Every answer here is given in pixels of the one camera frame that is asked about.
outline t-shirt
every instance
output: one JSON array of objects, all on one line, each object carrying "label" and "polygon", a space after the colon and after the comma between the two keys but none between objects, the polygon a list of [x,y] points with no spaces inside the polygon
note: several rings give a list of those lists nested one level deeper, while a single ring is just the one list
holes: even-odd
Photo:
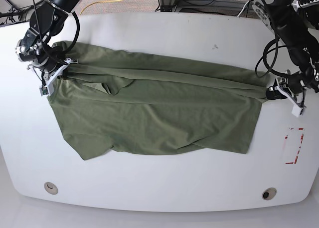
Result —
[{"label": "t-shirt", "polygon": [[[64,49],[70,42],[59,42]],[[79,64],[48,97],[65,141],[88,160],[107,151],[247,153],[267,77],[251,70],[76,43]]]}]

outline yellow cable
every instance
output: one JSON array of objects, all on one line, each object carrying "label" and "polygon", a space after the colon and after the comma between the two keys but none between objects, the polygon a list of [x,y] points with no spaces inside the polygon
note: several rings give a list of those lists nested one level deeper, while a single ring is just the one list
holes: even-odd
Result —
[{"label": "yellow cable", "polygon": [[97,3],[105,3],[105,2],[121,2],[121,1],[124,1],[124,0],[106,0],[106,1],[98,1],[98,2],[94,2],[94,3],[91,3],[89,5],[87,5],[84,9],[82,9],[80,15],[82,15],[82,13],[84,12],[84,10],[86,10],[89,6],[91,5],[94,5],[94,4],[97,4]]}]

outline sticker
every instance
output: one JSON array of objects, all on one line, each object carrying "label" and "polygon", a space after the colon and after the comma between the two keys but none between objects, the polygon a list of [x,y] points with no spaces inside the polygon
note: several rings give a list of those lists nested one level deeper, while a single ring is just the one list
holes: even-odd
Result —
[{"label": "sticker", "polygon": [[304,140],[304,128],[288,128],[283,145],[283,161],[285,164],[296,164]]}]

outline white table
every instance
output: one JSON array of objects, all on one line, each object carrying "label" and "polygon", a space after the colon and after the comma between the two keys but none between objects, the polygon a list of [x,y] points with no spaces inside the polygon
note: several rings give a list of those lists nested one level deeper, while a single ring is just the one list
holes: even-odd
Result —
[{"label": "white table", "polygon": [[[113,13],[81,16],[80,22],[80,42],[249,69],[273,39],[259,20],[220,15]],[[83,161],[63,140],[46,98],[39,94],[39,80],[14,53],[27,28],[19,24],[0,29],[0,145],[21,194],[81,206],[159,212],[269,207],[297,203],[308,195],[319,167],[319,97],[312,91],[299,119],[291,114],[288,100],[265,103],[246,155],[212,149],[173,156],[111,151]],[[75,30],[69,18],[53,40],[72,40]],[[312,33],[319,37],[317,31]],[[275,68],[297,70],[285,49]],[[305,130],[293,133],[288,128]],[[285,164],[296,156],[301,133],[305,135],[298,162]],[[59,193],[47,193],[45,182],[54,183]],[[277,195],[263,200],[263,191],[271,187]]]}]

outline olive green t-shirt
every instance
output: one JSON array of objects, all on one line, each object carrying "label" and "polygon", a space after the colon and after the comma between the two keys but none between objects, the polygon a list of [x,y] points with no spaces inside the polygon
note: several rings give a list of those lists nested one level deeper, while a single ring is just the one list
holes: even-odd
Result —
[{"label": "olive green t-shirt", "polygon": [[65,141],[83,160],[110,149],[247,153],[267,78],[228,65],[83,43],[66,57],[79,64],[68,67],[66,80],[55,81],[48,100]]}]

